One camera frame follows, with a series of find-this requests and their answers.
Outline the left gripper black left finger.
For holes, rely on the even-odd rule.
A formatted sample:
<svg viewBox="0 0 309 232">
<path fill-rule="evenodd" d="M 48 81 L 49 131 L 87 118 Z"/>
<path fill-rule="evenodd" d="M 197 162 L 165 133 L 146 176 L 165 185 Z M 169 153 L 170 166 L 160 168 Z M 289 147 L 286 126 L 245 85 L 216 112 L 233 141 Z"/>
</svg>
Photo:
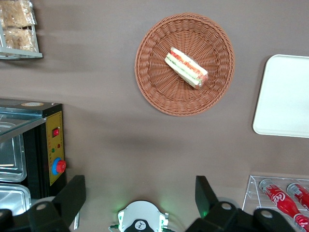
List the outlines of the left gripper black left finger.
<svg viewBox="0 0 309 232">
<path fill-rule="evenodd" d="M 2 232 L 69 232 L 86 201 L 85 176 L 74 176 L 55 196 L 39 199 L 26 212 L 13 216 L 0 210 Z"/>
</svg>

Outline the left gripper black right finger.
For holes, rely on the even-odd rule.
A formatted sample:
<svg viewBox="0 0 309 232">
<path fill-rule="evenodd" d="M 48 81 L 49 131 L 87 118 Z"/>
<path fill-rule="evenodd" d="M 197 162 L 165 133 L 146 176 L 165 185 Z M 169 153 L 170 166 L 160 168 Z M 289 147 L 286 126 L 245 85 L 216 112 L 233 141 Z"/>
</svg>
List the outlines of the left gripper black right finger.
<svg viewBox="0 0 309 232">
<path fill-rule="evenodd" d="M 200 214 L 188 232 L 294 232 L 278 212 L 256 209 L 250 215 L 227 201 L 219 201 L 205 176 L 196 177 L 195 202 Z"/>
</svg>

